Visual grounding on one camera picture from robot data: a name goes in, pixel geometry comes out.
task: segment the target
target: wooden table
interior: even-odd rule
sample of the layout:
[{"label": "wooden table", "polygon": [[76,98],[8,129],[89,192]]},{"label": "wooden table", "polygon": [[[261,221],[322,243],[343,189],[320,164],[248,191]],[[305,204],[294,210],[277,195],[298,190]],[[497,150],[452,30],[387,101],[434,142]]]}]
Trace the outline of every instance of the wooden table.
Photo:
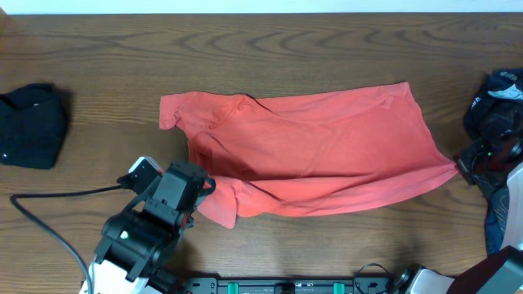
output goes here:
[{"label": "wooden table", "polygon": [[[56,167],[0,167],[2,293],[75,293],[64,248],[9,203],[15,192],[112,185],[141,155],[186,156],[183,132],[160,131],[159,97],[185,91],[290,96],[409,81],[440,151],[469,143],[461,120],[493,69],[523,66],[516,14],[17,16],[0,37],[0,92],[30,82],[68,91],[70,133]],[[127,192],[24,205],[86,261]],[[410,201],[339,216],[240,219],[195,213],[173,269],[222,276],[351,275],[417,261],[458,274],[485,258],[485,201],[456,176]]]}]

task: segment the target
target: folded red garment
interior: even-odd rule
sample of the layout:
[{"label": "folded red garment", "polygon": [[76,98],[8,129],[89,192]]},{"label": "folded red garment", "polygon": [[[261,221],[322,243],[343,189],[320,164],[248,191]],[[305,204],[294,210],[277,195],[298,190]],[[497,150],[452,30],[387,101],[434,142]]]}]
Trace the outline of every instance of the folded red garment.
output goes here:
[{"label": "folded red garment", "polygon": [[199,211],[227,228],[237,215],[382,207],[424,194],[457,172],[436,149],[406,82],[260,100],[167,95],[160,128],[175,126],[189,138],[190,161],[217,182]]}]

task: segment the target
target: wood grain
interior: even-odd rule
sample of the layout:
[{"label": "wood grain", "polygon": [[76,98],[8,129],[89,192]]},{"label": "wood grain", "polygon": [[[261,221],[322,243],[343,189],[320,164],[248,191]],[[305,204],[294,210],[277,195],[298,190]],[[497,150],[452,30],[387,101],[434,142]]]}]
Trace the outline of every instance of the wood grain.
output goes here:
[{"label": "wood grain", "polygon": [[[73,259],[9,203],[19,192],[112,185],[141,155],[186,155],[158,128],[173,92],[263,98],[409,81],[442,153],[469,143],[461,118],[492,69],[523,66],[517,14],[17,16],[0,36],[0,92],[30,82],[70,91],[71,128],[56,168],[0,167],[2,293],[74,293]],[[101,226],[132,195],[24,201],[92,258]],[[222,276],[351,275],[416,261],[458,274],[485,257],[485,202],[456,176],[389,207],[339,216],[240,219],[225,229],[195,213],[172,268]]]}]

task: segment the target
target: white background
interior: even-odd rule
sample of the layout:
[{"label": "white background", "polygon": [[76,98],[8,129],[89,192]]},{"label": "white background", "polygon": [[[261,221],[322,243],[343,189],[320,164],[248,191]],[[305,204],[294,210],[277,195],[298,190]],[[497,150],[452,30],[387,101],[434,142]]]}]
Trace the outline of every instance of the white background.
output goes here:
[{"label": "white background", "polygon": [[523,0],[0,0],[7,14],[523,12]]}]

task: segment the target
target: thin wire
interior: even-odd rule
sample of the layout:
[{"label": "thin wire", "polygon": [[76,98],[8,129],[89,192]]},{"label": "thin wire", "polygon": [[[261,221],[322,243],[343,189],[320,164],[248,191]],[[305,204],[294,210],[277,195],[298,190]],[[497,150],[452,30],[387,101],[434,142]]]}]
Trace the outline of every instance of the thin wire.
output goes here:
[{"label": "thin wire", "polygon": [[46,233],[50,234],[60,245],[65,247],[67,251],[73,256],[73,258],[78,262],[78,266],[80,266],[80,269],[82,270],[83,274],[85,275],[85,281],[87,283],[87,290],[89,291],[89,294],[94,294],[94,285],[92,284],[91,276],[89,274],[89,269],[87,268],[85,262],[83,261],[82,257],[78,254],[78,252],[74,249],[71,244],[69,244],[67,241],[65,241],[64,238],[62,238],[55,230],[51,229],[50,226],[46,225],[43,221],[38,219],[33,213],[25,209],[19,202],[19,198],[59,198],[59,197],[77,197],[77,196],[84,196],[89,194],[96,194],[106,191],[111,191],[115,189],[121,189],[121,185],[116,185],[112,187],[102,188],[102,189],[93,189],[88,191],[82,191],[82,192],[72,192],[72,193],[61,193],[61,194],[14,194],[11,196],[10,200],[16,209],[18,209],[25,217],[27,217],[30,221],[38,225],[40,228],[42,228]]},{"label": "thin wire", "polygon": [[[392,276],[392,274],[386,269],[384,268],[382,265],[380,264],[377,264],[377,263],[369,263],[367,265],[364,265],[361,267],[361,269],[359,269],[355,274],[354,274],[354,278],[357,278],[359,274],[361,274],[362,271],[364,271],[365,269],[371,267],[371,266],[377,266],[378,268],[381,268],[382,270],[385,270],[385,272],[389,275],[389,276]],[[361,294],[365,294],[365,292],[363,292],[363,290],[361,290],[360,288],[360,285],[358,283],[356,283],[354,281],[354,286],[356,287],[356,289],[358,289],[358,291],[361,293]]]}]

